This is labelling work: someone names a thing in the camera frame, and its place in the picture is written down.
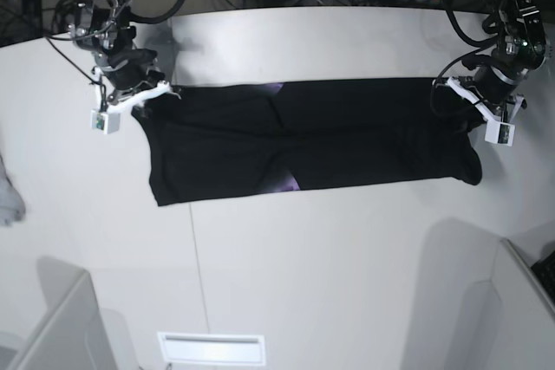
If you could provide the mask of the black T-shirt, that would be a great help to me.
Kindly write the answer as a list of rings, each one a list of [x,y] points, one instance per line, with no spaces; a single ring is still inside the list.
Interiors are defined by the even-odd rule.
[[[156,98],[156,119],[136,119],[150,148],[160,206],[281,191],[425,179],[477,185],[470,133],[450,130],[461,98],[428,78],[290,81],[185,87]]]

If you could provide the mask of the grey cloth at left edge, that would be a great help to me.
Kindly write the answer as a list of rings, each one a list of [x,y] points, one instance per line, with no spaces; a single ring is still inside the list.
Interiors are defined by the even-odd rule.
[[[26,215],[25,203],[11,183],[3,161],[1,161],[0,206],[2,226],[10,226],[24,220]]]

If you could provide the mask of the black keyboard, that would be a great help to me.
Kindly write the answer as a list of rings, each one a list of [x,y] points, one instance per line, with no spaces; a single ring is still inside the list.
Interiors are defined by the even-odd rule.
[[[533,274],[552,301],[555,300],[555,252],[532,266]]]

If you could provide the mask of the white partition panel right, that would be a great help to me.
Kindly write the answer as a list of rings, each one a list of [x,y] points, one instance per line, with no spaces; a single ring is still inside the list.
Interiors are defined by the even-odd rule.
[[[492,283],[501,321],[486,369],[553,369],[554,304],[513,244],[500,242]]]

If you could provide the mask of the white partition panel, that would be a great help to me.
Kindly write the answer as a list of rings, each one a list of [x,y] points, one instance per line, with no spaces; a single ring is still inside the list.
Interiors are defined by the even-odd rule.
[[[513,244],[500,242],[492,283],[501,321],[486,369],[553,369],[554,304]]]
[[[80,270],[30,336],[1,334],[2,369],[116,369],[90,274]]]

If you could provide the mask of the white partition panel left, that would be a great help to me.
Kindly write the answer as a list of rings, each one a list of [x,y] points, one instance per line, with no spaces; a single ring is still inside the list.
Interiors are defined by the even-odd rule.
[[[30,336],[1,334],[2,369],[116,369],[90,274],[80,270]]]

